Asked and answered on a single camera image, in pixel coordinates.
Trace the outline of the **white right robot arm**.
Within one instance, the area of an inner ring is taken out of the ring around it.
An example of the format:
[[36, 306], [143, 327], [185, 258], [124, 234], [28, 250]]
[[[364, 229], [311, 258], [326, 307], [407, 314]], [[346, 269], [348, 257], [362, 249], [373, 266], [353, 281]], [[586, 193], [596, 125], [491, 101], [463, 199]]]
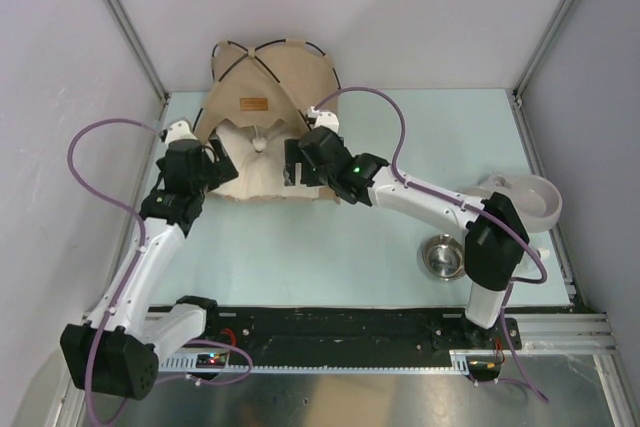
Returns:
[[462, 323], [464, 340], [486, 347], [498, 335], [498, 320], [515, 268], [529, 236], [511, 200], [487, 199], [421, 184], [387, 160], [353, 155], [327, 127], [284, 141], [287, 184], [327, 187], [349, 204], [389, 209], [422, 221], [463, 246], [464, 270], [471, 280]]

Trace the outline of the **tan fabric pet tent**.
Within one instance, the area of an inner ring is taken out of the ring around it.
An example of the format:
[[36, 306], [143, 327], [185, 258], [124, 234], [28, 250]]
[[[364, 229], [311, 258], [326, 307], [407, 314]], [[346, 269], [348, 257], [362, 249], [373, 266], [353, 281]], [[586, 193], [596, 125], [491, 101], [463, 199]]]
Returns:
[[238, 171], [214, 190], [226, 200], [335, 200], [285, 172], [285, 143], [308, 130], [307, 110], [322, 103], [336, 114], [340, 81], [330, 56], [304, 40], [277, 39], [257, 47], [227, 40], [212, 51], [213, 88], [202, 104], [196, 136], [218, 137]]

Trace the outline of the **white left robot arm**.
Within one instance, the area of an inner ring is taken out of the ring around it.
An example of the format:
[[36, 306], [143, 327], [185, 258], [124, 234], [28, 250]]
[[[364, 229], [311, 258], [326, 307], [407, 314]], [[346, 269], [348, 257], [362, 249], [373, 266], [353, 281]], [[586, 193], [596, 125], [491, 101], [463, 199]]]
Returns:
[[135, 210], [139, 231], [107, 292], [80, 325], [69, 324], [60, 345], [74, 385], [86, 392], [142, 400], [159, 367], [191, 340], [221, 336], [213, 300], [184, 296], [168, 314], [147, 322], [151, 295], [201, 215], [208, 192], [238, 173], [220, 140], [204, 144], [190, 124], [162, 133], [166, 150], [157, 184]]

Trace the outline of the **cream fluffy cushion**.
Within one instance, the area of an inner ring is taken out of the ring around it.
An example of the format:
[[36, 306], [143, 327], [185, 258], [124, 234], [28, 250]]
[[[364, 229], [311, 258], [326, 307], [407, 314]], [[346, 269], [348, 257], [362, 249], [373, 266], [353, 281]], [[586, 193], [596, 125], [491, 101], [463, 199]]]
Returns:
[[[216, 133], [239, 176], [215, 189], [214, 194], [235, 201], [319, 197], [319, 187], [284, 185], [284, 141], [293, 138], [294, 134], [284, 122], [276, 122], [269, 128], [240, 128], [224, 121], [216, 128]], [[259, 137], [267, 142], [263, 152], [256, 152], [252, 145], [252, 140]]]

